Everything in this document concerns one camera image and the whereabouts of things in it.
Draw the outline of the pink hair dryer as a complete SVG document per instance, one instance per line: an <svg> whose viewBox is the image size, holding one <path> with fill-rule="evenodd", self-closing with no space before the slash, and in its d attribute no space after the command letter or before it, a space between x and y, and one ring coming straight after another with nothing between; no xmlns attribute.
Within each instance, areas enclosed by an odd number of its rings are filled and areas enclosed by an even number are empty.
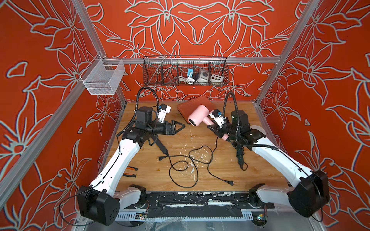
<svg viewBox="0 0 370 231"><path fill-rule="evenodd" d="M200 105L194 110L191 115L188 118L188 121L191 125L197 127L201 123L204 123L209 130L211 130L214 134L216 133L216 127L217 123L214 119L212 119L210 116L210 111L207 107Z"/></svg>

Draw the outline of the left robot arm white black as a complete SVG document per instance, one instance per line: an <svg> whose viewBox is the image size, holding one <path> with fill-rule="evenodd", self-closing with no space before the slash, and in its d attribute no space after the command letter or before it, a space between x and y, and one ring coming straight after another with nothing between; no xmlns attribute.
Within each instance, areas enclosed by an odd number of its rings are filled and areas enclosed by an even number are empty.
<svg viewBox="0 0 370 231"><path fill-rule="evenodd" d="M171 111L166 104L157 103L155 107L139 106L135 102L134 115L127 126L116 137L118 148L103 170L89 184L82 186L76 194L80 215L93 222L109 226L120 210L131 205L139 208L146 204L146 189L132 184L118 192L117 186L133 157L147 141L157 145L165 156L168 150L159 140L159 135L175 135L185 128L178 121L166 121Z"/></svg>

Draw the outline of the dark green hair dryer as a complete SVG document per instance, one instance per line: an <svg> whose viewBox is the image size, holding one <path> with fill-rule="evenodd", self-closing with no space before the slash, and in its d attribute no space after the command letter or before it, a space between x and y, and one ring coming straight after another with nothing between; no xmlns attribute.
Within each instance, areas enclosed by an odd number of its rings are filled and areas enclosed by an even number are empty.
<svg viewBox="0 0 370 231"><path fill-rule="evenodd" d="M245 168L244 168L244 165L245 165L245 162L244 162L244 148L243 147L237 147L236 148L237 150L237 154L236 154L236 157L238 159L238 165L239 167L245 171Z"/></svg>

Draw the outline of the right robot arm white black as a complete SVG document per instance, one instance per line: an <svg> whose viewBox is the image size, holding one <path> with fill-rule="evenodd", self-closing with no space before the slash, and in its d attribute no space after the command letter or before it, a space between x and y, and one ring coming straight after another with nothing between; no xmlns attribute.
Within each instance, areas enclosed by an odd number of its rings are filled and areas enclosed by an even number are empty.
<svg viewBox="0 0 370 231"><path fill-rule="evenodd" d="M210 113L216 121L214 133L234 146L241 167L245 164L244 148L248 148L278 170L289 183L287 188L264 183L255 185L248 193L249 205L253 208L265 208L267 203L286 205L306 218L323 212L330 199L327 174L304 166L275 146L263 129L250 126L247 114L238 109L235 94L228 92L225 99L228 98L232 98L235 108L232 120L226 117L225 107L221 112Z"/></svg>

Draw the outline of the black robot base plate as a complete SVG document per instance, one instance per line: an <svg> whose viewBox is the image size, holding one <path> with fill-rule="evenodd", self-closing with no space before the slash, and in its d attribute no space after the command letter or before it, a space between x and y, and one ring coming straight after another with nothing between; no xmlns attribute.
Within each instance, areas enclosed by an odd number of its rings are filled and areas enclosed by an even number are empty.
<svg viewBox="0 0 370 231"><path fill-rule="evenodd" d="M252 207L248 192L147 192L141 209L121 210L116 221L252 221L258 212L274 209L273 203Z"/></svg>

